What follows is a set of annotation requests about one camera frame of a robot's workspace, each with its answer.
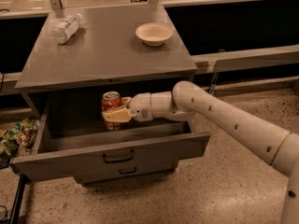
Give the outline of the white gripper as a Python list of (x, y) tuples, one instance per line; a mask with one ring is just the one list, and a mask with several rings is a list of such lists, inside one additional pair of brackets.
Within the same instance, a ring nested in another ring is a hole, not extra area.
[(153, 120), (149, 92), (140, 93), (133, 98), (123, 97), (121, 103), (124, 107), (102, 112), (105, 121), (125, 123), (131, 119), (139, 122)]

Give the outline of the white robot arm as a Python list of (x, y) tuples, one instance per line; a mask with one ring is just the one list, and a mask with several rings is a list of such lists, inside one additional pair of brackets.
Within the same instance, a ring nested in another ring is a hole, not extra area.
[(186, 120), (200, 114), (275, 170), (289, 178), (280, 224), (299, 224), (299, 135), (210, 95), (190, 81), (178, 82), (171, 91), (124, 97), (121, 105), (104, 111), (108, 122), (132, 119)]

